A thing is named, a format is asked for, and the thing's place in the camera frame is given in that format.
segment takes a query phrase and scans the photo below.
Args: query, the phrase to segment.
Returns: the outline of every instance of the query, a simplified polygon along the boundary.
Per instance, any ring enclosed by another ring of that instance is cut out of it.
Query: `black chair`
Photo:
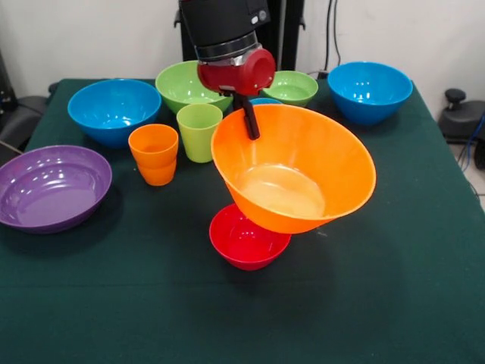
[[[0,52],[0,140],[24,151],[46,109],[46,97],[27,96],[17,99]],[[0,165],[16,155],[12,149],[0,143]]]

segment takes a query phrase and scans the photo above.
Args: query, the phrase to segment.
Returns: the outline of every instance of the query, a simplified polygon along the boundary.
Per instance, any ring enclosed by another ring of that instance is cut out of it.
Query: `purple bowl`
[[[47,146],[0,168],[0,222],[50,234],[86,220],[111,185],[108,161],[80,146]]]

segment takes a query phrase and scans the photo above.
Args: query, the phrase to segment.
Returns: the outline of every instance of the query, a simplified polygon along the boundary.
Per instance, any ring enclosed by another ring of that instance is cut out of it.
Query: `green tablecloth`
[[[71,231],[0,227],[1,363],[485,361],[485,217],[418,92],[370,130],[343,121],[374,157],[371,201],[249,273],[208,239],[231,203],[213,164],[181,149],[174,181],[147,186],[69,118],[90,82],[60,83],[29,148],[93,148],[113,185]],[[310,108],[340,118],[324,83]]]

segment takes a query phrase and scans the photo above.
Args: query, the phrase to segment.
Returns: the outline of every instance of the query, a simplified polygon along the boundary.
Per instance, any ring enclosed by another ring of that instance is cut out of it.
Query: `floor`
[[[460,152],[462,151],[463,146],[460,145],[450,145],[450,149],[452,150],[455,159],[458,160]],[[470,165],[464,172],[465,177],[467,178],[468,182],[475,188],[479,195],[485,195],[485,171],[479,171],[475,167],[475,163],[473,162],[473,153],[474,150],[471,150],[471,161]],[[480,196],[480,203],[482,205],[483,211],[485,212],[485,196]]]

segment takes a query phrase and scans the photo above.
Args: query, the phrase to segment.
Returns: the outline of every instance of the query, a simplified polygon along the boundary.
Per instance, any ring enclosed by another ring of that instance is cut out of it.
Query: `blue bowl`
[[[394,114],[412,93],[412,82],[385,64],[351,62],[330,72],[328,86],[339,110],[351,122],[374,125]]]
[[[270,99],[268,97],[260,97],[259,99],[249,100],[253,105],[266,105],[266,104],[283,104],[281,101]]]
[[[78,91],[67,111],[81,130],[110,148],[128,147],[137,127],[155,122],[161,96],[153,86],[138,80],[106,80]]]

